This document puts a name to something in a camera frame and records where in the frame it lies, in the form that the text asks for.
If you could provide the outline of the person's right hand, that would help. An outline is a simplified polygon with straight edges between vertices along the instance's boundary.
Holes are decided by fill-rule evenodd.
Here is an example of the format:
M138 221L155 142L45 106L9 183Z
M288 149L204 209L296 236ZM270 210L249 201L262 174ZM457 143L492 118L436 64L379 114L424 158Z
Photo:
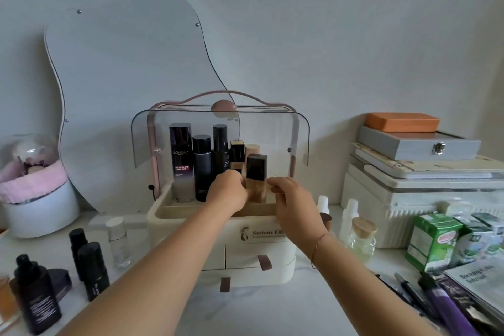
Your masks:
M287 207L276 205L277 220L288 239L306 256L311 256L328 231L311 193L297 181L289 199Z

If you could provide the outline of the person's left hand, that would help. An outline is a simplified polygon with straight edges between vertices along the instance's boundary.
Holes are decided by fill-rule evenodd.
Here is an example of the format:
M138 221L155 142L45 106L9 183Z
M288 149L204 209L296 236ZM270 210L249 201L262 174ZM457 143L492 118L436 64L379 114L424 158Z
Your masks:
M244 186L242 174L226 170L218 174L211 184L204 206L231 217L243 209L248 200L249 192Z

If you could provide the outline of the person's right forearm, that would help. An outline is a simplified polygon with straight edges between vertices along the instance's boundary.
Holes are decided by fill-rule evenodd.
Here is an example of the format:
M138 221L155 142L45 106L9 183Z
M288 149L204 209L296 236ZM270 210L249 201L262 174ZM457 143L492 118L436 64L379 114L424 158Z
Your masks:
M443 336L330 234L310 258L359 336Z

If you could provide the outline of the person's left forearm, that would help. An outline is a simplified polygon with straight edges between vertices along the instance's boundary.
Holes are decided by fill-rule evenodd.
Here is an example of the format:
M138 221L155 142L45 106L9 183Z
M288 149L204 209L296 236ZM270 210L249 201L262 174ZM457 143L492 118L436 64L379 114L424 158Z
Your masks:
M206 202L57 336L173 336L217 237L243 206Z

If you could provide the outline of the small black-capped foundation bottle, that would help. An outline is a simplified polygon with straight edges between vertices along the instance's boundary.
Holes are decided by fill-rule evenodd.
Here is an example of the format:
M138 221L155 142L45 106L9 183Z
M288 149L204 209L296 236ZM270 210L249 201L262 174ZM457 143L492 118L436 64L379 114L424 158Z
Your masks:
M245 164L245 144L242 140L232 140L229 142L230 148L230 169L238 173L243 172Z

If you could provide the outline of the beige-capped bottle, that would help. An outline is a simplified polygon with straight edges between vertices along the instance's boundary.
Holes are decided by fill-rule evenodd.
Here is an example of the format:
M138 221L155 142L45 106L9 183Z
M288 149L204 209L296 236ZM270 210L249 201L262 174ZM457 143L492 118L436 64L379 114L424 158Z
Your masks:
M245 145L245 161L244 161L245 167L248 164L248 158L249 158L249 156L253 155L253 154L261 154L260 145L258 145L258 144L252 144L252 143L246 144Z

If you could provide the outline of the cream cosmetic organizer clear lid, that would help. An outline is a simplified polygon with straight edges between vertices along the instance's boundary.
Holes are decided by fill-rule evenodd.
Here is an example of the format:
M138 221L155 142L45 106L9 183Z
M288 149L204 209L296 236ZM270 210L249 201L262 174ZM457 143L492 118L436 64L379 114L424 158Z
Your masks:
M211 137L213 126L228 127L228 144L258 144L268 156L269 177L293 177L296 162L308 164L308 120L286 103L268 103L238 91L209 91L183 101L166 101L136 114L131 122L135 167L149 162L154 203L147 212L151 247L172 234L204 202L179 203L173 198L169 126L190 123L192 137ZM231 288L276 285L294 273L295 246L275 218L274 195L267 186L266 203L248 202L224 226L206 260L199 281Z

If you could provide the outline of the clear bottle white cap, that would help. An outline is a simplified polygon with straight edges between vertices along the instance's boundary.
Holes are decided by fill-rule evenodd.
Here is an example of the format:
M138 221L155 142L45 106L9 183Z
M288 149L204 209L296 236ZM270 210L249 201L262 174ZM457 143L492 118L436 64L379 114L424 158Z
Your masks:
M128 267L131 254L123 217L113 217L105 223L114 263L118 268Z

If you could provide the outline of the wavy frameless mirror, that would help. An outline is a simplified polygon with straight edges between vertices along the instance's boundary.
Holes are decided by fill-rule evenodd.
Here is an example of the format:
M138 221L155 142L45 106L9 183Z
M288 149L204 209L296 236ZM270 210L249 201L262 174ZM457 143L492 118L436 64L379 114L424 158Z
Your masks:
M60 159L92 208L147 212L150 160L134 164L131 122L162 101L225 90L187 0L111 0L60 13L44 40L60 86Z

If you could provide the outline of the large green carton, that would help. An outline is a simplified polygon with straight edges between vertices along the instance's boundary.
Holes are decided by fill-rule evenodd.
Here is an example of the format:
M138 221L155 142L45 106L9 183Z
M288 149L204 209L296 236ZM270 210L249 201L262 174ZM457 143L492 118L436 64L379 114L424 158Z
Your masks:
M463 224L443 213L416 216L406 250L406 260L419 272L446 269Z

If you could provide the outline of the wide black stick tube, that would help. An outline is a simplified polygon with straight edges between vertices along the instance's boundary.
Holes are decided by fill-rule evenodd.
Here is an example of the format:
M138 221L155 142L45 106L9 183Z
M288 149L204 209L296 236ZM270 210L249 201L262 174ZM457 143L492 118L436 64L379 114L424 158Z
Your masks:
M91 302L110 286L100 243L90 242L83 245L78 251L78 260L86 294Z

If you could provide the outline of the slim black stick tube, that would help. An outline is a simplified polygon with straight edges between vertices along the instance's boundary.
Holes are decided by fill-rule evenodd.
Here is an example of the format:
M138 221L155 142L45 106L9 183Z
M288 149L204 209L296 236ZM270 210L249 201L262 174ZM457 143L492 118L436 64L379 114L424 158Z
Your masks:
M72 258L74 261L74 265L81 282L84 282L84 270L79 261L78 251L88 243L88 240L85 236L85 231L83 228L76 228L69 232L69 239L71 242L71 250L72 250Z

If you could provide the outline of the small green white carton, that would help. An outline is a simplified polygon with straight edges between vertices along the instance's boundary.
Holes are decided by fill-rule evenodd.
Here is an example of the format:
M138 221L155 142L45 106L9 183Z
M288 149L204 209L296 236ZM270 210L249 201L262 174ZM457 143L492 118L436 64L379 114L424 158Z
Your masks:
M493 240L493 231L484 224L463 223L449 267L472 263L482 257Z
M476 212L473 213L472 216L492 229L495 235L499 238L500 247L504 249L504 219L500 219L493 214L484 212Z

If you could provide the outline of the pink fluffy cloth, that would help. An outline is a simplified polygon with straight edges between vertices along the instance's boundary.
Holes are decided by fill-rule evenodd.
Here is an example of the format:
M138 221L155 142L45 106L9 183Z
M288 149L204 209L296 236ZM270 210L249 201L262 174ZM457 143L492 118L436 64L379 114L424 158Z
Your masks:
M22 166L11 161L0 169L0 202L23 204L40 198L63 186L68 177L60 160L34 173L22 176Z

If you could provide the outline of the glass dome with flower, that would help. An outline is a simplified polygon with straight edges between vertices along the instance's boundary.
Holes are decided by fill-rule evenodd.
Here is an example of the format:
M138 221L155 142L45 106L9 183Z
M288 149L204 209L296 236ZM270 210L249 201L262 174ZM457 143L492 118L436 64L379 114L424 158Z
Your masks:
M56 140L45 134L31 133L14 135L10 153L19 166L20 176L30 173L30 169L39 171L51 166L60 159Z

